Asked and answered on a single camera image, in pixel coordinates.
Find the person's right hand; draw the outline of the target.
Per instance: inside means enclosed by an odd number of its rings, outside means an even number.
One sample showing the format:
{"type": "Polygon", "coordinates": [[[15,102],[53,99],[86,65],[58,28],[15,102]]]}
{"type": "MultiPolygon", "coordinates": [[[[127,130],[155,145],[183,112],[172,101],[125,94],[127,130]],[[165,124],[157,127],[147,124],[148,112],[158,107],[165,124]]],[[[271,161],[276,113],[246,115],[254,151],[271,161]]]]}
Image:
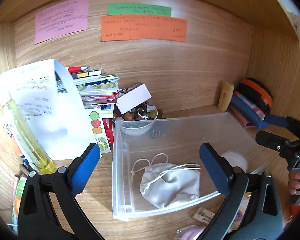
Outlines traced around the person's right hand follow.
{"type": "Polygon", "coordinates": [[[300,171],[290,171],[288,180],[288,191],[290,194],[296,194],[300,188],[300,171]]]}

